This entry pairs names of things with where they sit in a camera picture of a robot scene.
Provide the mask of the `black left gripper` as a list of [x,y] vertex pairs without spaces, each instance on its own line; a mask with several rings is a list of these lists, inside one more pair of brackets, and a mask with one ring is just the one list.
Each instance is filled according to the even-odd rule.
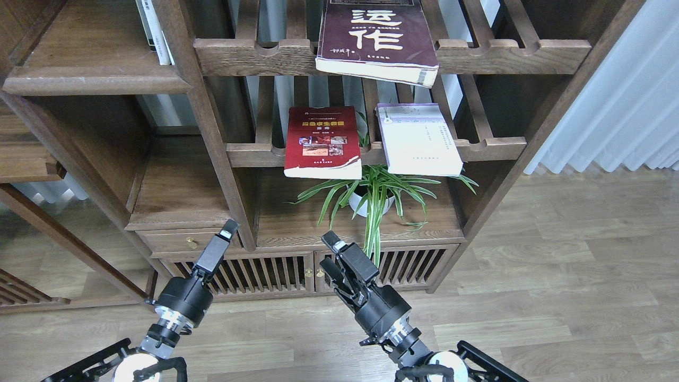
[[227,220],[197,259],[191,277],[175,276],[168,282],[156,300],[157,314],[174,312],[184,317],[192,328],[199,326],[213,302],[213,294],[206,284],[212,280],[239,227],[235,220]]

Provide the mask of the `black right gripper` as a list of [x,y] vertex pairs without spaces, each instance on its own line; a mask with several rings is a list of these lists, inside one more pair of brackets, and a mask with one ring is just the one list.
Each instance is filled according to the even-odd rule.
[[325,233],[321,240],[344,266],[337,266],[331,258],[320,262],[337,297],[354,313],[354,319],[369,337],[390,338],[398,331],[396,322],[411,307],[390,285],[376,285],[378,267],[357,244],[348,245],[332,231]]

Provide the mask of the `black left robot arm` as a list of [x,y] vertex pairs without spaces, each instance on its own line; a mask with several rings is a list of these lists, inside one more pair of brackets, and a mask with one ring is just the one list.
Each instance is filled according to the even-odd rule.
[[187,381],[187,364],[182,357],[171,357],[182,334],[189,335],[205,317],[213,302],[208,284],[222,263],[239,224],[227,220],[214,235],[187,278],[173,277],[159,298],[151,302],[160,316],[148,329],[141,345],[133,350],[125,338],[83,360],[63,368],[46,381],[97,381],[114,371],[114,381],[160,381],[162,372],[175,369],[177,381]]

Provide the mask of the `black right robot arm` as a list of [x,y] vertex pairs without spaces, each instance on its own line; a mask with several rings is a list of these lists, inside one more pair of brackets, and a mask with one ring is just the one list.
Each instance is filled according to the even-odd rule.
[[361,345],[380,345],[398,365],[396,381],[522,381],[524,378],[468,342],[455,351],[434,352],[409,323],[410,305],[390,285],[378,286],[378,268],[357,244],[334,232],[323,235],[334,256],[320,262],[336,295],[354,313],[367,338]]

